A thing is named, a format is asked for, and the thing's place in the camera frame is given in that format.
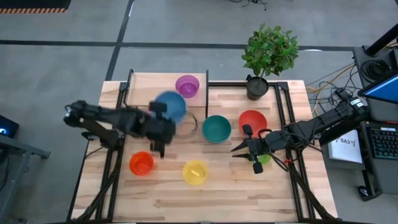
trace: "black pot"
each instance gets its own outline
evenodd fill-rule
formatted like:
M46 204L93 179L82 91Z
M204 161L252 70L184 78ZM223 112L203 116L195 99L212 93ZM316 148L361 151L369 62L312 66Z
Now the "black pot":
M248 81L246 83L247 95L250 100L259 100L262 96L264 96L269 89L269 85L267 80L260 77L252 77L248 75L246 78Z

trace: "green bowl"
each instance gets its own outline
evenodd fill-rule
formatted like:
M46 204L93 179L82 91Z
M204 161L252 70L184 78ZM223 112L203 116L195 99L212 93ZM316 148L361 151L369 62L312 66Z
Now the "green bowl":
M259 159L259 162L264 165L267 164L270 160L271 160L271 156L270 155L261 155L257 157Z
M232 127L229 121L220 115L208 117L202 126L203 136L212 143L222 143L231 135Z

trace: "pink cup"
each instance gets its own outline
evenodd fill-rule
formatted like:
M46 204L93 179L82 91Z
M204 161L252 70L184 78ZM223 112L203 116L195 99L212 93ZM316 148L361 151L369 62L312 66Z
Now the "pink cup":
M183 75L175 82L175 89L184 97L194 97L199 90L199 80L192 75Z

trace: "white paper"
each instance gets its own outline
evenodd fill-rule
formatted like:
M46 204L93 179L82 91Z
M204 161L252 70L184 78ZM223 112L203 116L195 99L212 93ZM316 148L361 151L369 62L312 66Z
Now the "white paper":
M358 142L358 132L352 130L329 142L330 159L362 163L361 148Z

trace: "green cup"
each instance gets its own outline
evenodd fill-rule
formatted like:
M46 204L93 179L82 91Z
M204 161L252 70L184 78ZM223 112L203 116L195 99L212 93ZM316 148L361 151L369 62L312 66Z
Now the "green cup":
M208 117L202 126L203 136L212 143L222 143L231 135L232 126L220 115Z

